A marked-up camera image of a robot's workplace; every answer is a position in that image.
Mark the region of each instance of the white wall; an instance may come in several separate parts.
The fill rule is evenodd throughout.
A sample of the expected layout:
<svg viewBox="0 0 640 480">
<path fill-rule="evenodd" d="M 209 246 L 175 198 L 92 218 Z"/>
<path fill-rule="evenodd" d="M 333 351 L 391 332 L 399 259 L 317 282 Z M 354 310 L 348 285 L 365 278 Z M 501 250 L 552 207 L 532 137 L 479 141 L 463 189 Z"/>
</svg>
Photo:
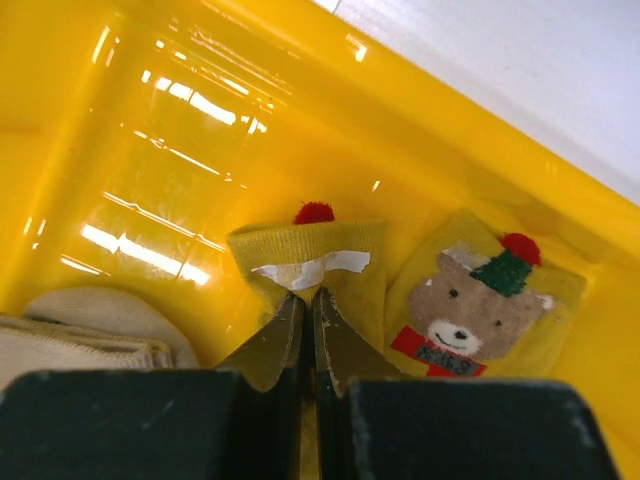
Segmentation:
<svg viewBox="0 0 640 480">
<path fill-rule="evenodd" d="M 640 0 L 315 0 L 640 205 Z"/>
</svg>

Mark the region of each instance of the cartoon bear face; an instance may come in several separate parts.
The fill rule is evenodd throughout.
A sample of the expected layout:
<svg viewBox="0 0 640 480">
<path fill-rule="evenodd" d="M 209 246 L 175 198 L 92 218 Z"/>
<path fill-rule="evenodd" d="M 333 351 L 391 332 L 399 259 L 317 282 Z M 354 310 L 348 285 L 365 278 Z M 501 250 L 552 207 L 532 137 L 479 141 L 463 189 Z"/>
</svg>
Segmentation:
<svg viewBox="0 0 640 480">
<path fill-rule="evenodd" d="M 439 273 L 413 289 L 409 311 L 418 332 L 444 350 L 474 360 L 501 358 L 553 308 L 551 297 L 530 290 L 501 295 L 445 252 L 437 260 Z"/>
</svg>

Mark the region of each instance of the white tag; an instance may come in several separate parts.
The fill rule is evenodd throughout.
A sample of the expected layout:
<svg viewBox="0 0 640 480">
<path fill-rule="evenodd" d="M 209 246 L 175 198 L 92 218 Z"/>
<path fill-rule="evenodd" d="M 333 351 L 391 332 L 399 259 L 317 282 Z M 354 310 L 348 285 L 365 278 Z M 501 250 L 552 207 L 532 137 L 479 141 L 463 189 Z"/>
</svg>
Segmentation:
<svg viewBox="0 0 640 480">
<path fill-rule="evenodd" d="M 305 288 L 315 287 L 322 282 L 325 272 L 331 270 L 347 270 L 353 273 L 362 273 L 369 261 L 369 252 L 356 252 L 353 250 L 340 250 L 309 260 L 304 263 L 285 263 L 282 265 L 263 265 L 251 269 L 270 278 L 278 285 L 295 292 Z"/>
</svg>

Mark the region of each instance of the yellow plastic bin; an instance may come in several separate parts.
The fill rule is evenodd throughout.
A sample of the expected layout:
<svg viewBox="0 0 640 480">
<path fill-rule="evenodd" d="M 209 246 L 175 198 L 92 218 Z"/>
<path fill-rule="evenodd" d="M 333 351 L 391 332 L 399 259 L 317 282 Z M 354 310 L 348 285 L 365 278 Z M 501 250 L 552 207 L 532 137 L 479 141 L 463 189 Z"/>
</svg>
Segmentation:
<svg viewBox="0 0 640 480">
<path fill-rule="evenodd" d="M 214 365 L 261 300 L 225 244 L 301 201 L 389 222 L 388 280 L 466 207 L 588 280 L 553 377 L 640 478 L 640 211 L 308 0 L 0 4 L 0 308 L 111 285 Z"/>
</svg>

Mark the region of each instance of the red pom-pom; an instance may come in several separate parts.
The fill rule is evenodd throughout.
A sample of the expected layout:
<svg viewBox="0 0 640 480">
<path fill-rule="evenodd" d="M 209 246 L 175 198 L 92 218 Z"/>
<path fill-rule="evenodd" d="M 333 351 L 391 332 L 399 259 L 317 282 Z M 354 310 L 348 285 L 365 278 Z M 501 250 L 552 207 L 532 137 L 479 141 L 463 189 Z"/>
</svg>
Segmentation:
<svg viewBox="0 0 640 480">
<path fill-rule="evenodd" d="M 321 202 L 309 202 L 300 209 L 293 223 L 303 225 L 305 223 L 333 222 L 335 219 L 331 205 Z"/>
<path fill-rule="evenodd" d="M 504 248 L 529 265 L 540 265 L 540 249 L 536 242 L 522 233 L 508 233 L 500 243 Z"/>
</svg>

